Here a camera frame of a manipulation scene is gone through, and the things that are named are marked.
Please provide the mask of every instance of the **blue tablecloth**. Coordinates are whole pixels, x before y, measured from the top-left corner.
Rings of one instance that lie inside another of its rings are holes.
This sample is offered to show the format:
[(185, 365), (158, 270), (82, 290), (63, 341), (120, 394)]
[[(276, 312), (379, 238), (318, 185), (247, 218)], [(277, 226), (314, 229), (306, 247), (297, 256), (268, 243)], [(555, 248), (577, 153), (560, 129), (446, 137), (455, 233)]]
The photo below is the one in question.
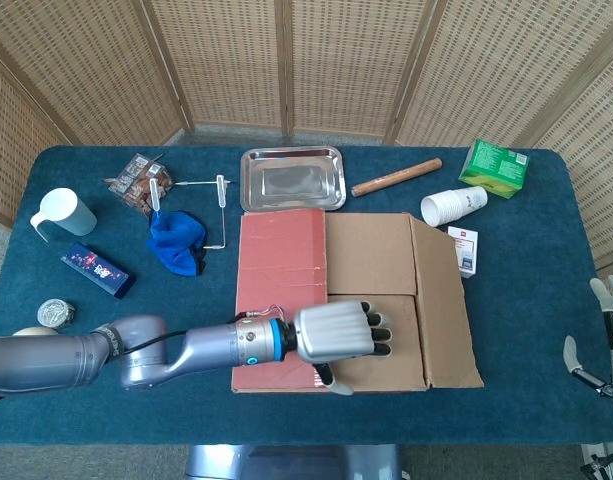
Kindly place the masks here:
[[(174, 276), (145, 246), (146, 218), (101, 183), (139, 152), (160, 153), (175, 180), (239, 182), (245, 147), (55, 147), (32, 169), (0, 276), (0, 335), (36, 324), (36, 311), (58, 297), (77, 308), (68, 333), (85, 333), (124, 315), (161, 315), (171, 330), (224, 322), (234, 312), (239, 185), (228, 189), (228, 247), (209, 252), (204, 274)], [(463, 148), (340, 148), (347, 185), (440, 157), (434, 173), (365, 197), (341, 211), (411, 212), (423, 196), (457, 181)], [(564, 162), (547, 150), (531, 158), (524, 189), (494, 195), (458, 226), (479, 232), (477, 275), (464, 280), (483, 389), (421, 393), (238, 394), (228, 369), (177, 379), (148, 392), (123, 391), (117, 364), (86, 388), (11, 397), (0, 402), (0, 443), (574, 443), (613, 439), (613, 405), (571, 378), (562, 361), (567, 334), (591, 371), (608, 376), (602, 317), (588, 287), (591, 254)], [(70, 187), (98, 217), (88, 245), (137, 275), (118, 300), (59, 261), (76, 239), (49, 228), (45, 244), (29, 219), (52, 188)], [(199, 216), (209, 243), (220, 240), (213, 186), (176, 187), (168, 210)], [(178, 343), (170, 348), (171, 357)]]

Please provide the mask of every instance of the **dark blue box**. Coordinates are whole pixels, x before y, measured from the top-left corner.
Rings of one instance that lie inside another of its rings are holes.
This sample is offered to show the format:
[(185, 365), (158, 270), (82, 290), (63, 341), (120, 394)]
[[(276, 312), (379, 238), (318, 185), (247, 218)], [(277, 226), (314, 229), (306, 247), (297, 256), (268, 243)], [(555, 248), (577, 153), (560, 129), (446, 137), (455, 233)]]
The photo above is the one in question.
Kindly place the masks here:
[(70, 247), (61, 260), (117, 298), (123, 297), (135, 282), (134, 276), (79, 242)]

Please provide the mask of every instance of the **green box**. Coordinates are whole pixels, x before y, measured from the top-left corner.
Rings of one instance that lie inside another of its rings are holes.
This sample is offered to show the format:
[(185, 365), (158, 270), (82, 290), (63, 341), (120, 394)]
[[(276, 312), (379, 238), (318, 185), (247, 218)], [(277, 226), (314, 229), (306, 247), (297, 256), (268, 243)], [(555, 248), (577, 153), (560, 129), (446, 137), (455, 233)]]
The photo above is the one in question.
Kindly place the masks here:
[(476, 140), (468, 151), (459, 179), (510, 198), (522, 189), (527, 168), (526, 155)]

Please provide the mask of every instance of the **woven screen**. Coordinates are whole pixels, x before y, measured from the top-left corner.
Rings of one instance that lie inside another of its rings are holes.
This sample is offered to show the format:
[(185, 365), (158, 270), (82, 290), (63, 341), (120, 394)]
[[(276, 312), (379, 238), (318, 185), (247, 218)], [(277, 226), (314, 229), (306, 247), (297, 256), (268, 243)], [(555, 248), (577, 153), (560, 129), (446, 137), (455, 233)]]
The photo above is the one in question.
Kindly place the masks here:
[(57, 143), (60, 139), (0, 73), (0, 221), (10, 226), (35, 157)]
[(195, 122), (281, 124), (273, 0), (153, 0)]
[(613, 252), (613, 62), (539, 141), (568, 164), (596, 259)]
[(0, 42), (84, 143), (181, 128), (128, 1), (0, 0)]
[(613, 22), (613, 0), (448, 2), (398, 136), (511, 144)]
[(383, 135), (423, 7), (293, 2), (295, 128)]

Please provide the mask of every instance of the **red cover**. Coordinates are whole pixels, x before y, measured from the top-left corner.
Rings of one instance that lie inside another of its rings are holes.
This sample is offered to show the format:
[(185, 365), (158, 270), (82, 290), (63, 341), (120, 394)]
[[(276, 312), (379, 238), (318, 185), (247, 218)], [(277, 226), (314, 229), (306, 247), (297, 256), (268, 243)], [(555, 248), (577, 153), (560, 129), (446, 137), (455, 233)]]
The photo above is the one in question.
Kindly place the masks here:
[[(326, 223), (323, 210), (247, 213), (242, 217), (237, 312), (282, 306), (286, 320), (326, 303)], [(235, 392), (313, 389), (313, 367), (291, 352), (282, 363), (233, 368)]]

